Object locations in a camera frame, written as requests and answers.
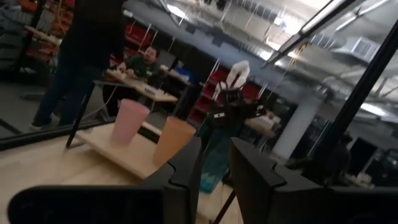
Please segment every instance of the black pants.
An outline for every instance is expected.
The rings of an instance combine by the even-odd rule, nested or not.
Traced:
[[[104,100],[104,103],[108,102],[106,105],[106,109],[108,111],[108,114],[110,117],[117,116],[118,111],[119,111],[119,100],[122,99],[130,99],[130,100],[135,100],[137,101],[141,95],[133,90],[132,88],[127,88],[127,87],[122,87],[122,86],[111,86],[111,85],[105,85],[102,88],[102,97]]]

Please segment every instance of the black tripod leg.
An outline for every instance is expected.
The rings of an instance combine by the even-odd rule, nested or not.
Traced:
[[[81,105],[79,114],[78,114],[78,116],[76,118],[76,121],[75,121],[75,124],[73,125],[72,131],[69,134],[69,138],[68,138],[68,142],[67,142],[67,148],[68,149],[71,148],[70,144],[72,143],[73,139],[75,138],[77,129],[79,128],[80,121],[81,121],[81,119],[82,119],[82,117],[83,117],[83,115],[84,115],[84,113],[86,111],[86,107],[87,107],[87,104],[88,104],[88,102],[89,102],[89,100],[91,98],[91,94],[93,93],[94,87],[95,87],[95,84],[94,83],[91,84],[90,91],[87,93],[87,95],[85,96],[85,99],[83,100],[83,104]]]
[[[235,196],[236,196],[235,191],[233,190],[212,224],[219,224],[221,222],[229,206],[232,204],[232,201],[234,200]]]

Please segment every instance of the plastic cup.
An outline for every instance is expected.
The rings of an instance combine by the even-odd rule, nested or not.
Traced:
[[[123,99],[114,123],[112,142],[122,146],[129,145],[149,112],[146,106],[134,100]]]
[[[157,142],[154,164],[162,166],[179,150],[188,144],[197,130],[190,124],[174,117],[168,117]]]

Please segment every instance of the pink cup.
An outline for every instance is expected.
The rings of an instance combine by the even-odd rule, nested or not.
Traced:
[[[149,109],[133,100],[123,99],[114,123],[112,141],[129,145],[149,114]]]

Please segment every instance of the orange cup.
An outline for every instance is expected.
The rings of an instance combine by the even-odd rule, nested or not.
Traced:
[[[168,117],[157,142],[154,154],[154,164],[162,166],[171,159],[179,150],[188,144],[196,129],[178,118]]]

